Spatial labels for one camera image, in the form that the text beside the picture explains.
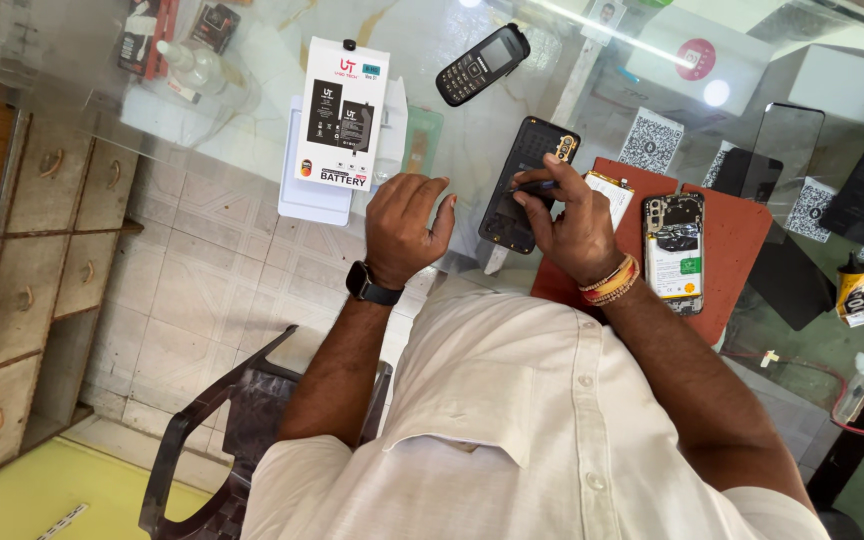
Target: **man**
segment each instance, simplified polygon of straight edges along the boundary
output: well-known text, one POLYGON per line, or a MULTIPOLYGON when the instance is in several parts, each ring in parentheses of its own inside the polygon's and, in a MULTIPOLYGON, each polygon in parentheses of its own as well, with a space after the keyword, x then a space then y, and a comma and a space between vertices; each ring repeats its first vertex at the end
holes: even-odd
MULTIPOLYGON (((581 286, 613 279, 625 257, 608 199, 555 155, 544 163, 515 179, 560 184, 554 223, 514 195, 536 244, 581 286)), ((363 279, 377 289, 364 296, 385 302, 374 293, 394 297, 446 252, 455 196, 431 230, 426 216, 448 183, 379 188, 363 279)), ((602 326, 450 278, 415 317, 383 432, 361 448, 392 308, 349 297, 255 471, 242 537, 828 538, 752 392, 640 278, 629 284, 602 326)))
POLYGON ((609 21, 616 16, 616 6, 606 4, 602 6, 602 11, 599 12, 599 22, 602 26, 609 26, 609 21))

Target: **white shirt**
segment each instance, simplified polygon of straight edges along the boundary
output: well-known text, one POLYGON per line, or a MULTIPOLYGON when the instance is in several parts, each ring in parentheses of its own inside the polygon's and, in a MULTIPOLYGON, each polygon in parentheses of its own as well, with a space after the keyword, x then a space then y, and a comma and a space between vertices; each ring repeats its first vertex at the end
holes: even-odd
POLYGON ((828 539, 798 501, 702 482, 608 326, 450 279, 415 317, 382 434, 272 445, 244 540, 828 539))

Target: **yellow tube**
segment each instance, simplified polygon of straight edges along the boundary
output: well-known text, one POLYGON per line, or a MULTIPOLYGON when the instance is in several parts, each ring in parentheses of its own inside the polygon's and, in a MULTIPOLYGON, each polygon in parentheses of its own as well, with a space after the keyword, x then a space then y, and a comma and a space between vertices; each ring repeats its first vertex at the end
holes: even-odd
POLYGON ((850 251, 848 262, 839 266, 839 297, 835 311, 842 322, 850 327, 864 325, 864 262, 859 262, 856 252, 850 251))

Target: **hand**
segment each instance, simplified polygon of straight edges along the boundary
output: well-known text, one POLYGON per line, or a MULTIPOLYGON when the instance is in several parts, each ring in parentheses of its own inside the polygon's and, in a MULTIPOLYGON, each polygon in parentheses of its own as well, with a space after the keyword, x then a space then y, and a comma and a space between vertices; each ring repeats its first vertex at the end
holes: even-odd
POLYGON ((565 203, 563 219, 553 223, 539 197, 516 191, 512 198, 525 207, 538 249, 580 286, 590 286, 616 271, 625 258, 613 236, 609 198, 589 187, 571 165, 555 154, 546 153, 542 162, 544 169, 520 172, 511 185, 514 188, 529 182, 557 180, 560 188, 548 193, 565 203))
POLYGON ((378 188, 366 207, 366 264, 376 285, 404 289, 409 278, 446 254, 456 196, 442 199, 431 230, 426 223, 448 185, 448 178, 399 173, 378 188))

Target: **beaded bracelet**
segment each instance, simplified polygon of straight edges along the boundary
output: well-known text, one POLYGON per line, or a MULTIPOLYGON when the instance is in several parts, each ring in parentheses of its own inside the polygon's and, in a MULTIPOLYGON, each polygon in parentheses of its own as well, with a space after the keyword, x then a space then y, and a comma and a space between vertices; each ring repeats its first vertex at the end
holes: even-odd
POLYGON ((589 286, 579 287, 582 291, 582 303, 587 306, 605 306, 628 292, 639 274, 639 262, 626 253, 622 264, 608 277, 589 286))

